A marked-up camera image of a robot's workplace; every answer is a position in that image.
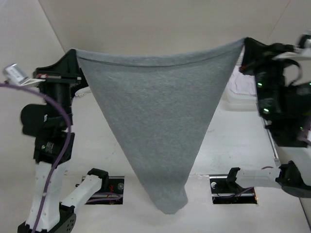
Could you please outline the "grey tank top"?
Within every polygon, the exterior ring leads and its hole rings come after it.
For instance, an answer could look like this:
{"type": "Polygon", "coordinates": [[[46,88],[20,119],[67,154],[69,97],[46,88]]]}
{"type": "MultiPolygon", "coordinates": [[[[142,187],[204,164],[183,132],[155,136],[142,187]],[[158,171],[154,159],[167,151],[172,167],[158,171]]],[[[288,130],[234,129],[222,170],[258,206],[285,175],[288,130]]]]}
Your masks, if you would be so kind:
{"type": "Polygon", "coordinates": [[[139,182],[161,212],[187,203],[185,184],[244,46],[173,55],[77,50],[77,62],[139,182]]]}

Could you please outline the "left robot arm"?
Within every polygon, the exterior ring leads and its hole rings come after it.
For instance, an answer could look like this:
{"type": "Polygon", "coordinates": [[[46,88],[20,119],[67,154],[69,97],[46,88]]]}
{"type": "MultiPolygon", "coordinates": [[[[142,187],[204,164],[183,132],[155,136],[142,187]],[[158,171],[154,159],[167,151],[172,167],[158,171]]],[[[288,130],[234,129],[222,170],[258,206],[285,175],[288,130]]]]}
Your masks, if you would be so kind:
{"type": "Polygon", "coordinates": [[[27,220],[17,230],[20,233],[69,233],[78,208],[96,192],[102,194],[108,190],[109,175],[93,168],[67,198],[60,198],[75,138],[71,130],[71,87],[84,79],[76,50],[69,50],[51,66],[37,68],[33,77],[39,82],[37,95],[44,104],[26,105],[20,119],[23,134],[35,138],[35,195],[27,220]]]}

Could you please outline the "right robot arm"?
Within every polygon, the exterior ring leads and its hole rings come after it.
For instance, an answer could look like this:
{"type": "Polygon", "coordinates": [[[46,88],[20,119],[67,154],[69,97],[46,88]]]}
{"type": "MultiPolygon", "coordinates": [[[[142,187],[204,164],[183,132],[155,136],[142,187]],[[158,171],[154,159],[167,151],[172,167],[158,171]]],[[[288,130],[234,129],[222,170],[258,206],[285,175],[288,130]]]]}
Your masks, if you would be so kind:
{"type": "Polygon", "coordinates": [[[311,38],[303,35],[297,45],[263,44],[244,40],[240,72],[255,78],[257,109],[272,141],[291,156],[274,168],[230,169],[226,188],[241,193],[253,187],[273,187],[298,198],[311,196],[311,84],[286,83],[284,70],[311,58],[311,38]]]}

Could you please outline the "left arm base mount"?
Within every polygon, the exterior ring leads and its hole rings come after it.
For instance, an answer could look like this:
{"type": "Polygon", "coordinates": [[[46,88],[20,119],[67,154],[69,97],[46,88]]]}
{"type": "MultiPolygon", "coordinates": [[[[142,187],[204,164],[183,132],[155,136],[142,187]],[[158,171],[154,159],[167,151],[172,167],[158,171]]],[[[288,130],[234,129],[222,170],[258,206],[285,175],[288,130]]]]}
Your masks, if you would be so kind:
{"type": "Polygon", "coordinates": [[[124,176],[110,176],[106,188],[101,188],[86,202],[86,205],[122,205],[124,176]]]}

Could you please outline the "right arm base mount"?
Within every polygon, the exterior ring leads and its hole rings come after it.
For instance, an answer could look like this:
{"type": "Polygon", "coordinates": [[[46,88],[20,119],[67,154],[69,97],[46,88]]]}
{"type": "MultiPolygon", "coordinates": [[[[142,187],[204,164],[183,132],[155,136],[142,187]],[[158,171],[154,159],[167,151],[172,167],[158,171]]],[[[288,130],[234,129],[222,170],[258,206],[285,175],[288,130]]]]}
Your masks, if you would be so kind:
{"type": "Polygon", "coordinates": [[[253,187],[241,188],[227,182],[227,175],[209,176],[213,204],[257,204],[253,187]]]}

